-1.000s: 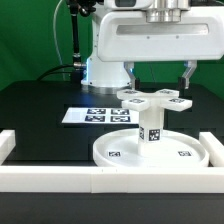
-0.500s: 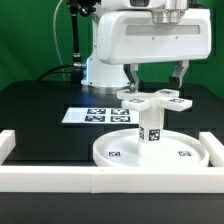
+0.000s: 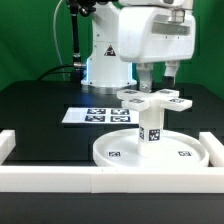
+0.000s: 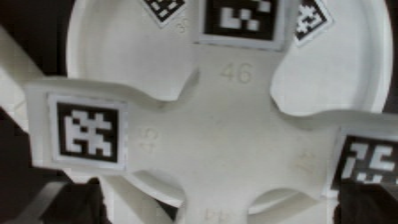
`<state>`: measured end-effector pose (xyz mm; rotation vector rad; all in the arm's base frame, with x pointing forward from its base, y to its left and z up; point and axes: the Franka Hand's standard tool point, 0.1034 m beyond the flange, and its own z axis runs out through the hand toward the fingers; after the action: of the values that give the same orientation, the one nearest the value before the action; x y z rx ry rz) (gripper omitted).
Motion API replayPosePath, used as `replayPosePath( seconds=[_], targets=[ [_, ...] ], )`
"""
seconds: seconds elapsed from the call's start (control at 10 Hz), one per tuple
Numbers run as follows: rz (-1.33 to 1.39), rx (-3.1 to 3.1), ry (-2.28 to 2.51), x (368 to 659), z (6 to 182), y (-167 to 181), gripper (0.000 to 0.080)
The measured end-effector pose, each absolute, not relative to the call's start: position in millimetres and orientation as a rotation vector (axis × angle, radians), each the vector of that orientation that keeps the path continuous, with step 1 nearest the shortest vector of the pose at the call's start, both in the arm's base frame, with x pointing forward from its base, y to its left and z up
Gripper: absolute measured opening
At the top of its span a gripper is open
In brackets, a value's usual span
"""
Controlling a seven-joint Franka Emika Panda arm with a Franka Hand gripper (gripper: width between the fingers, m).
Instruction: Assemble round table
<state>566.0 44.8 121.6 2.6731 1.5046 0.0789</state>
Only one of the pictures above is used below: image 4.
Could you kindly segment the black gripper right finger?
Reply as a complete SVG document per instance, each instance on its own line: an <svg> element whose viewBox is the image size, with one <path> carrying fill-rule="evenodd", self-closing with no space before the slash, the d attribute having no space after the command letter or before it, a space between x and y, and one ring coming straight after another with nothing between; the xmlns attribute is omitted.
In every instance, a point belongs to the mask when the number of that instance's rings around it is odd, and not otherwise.
<svg viewBox="0 0 398 224"><path fill-rule="evenodd" d="M398 224L398 185L344 182L335 224Z"/></svg>

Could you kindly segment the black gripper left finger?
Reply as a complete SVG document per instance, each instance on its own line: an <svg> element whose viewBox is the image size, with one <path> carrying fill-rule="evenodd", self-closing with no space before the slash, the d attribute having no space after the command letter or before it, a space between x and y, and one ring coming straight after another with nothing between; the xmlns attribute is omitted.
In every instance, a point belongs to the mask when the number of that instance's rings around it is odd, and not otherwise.
<svg viewBox="0 0 398 224"><path fill-rule="evenodd" d="M50 182L8 224L111 224L100 179Z"/></svg>

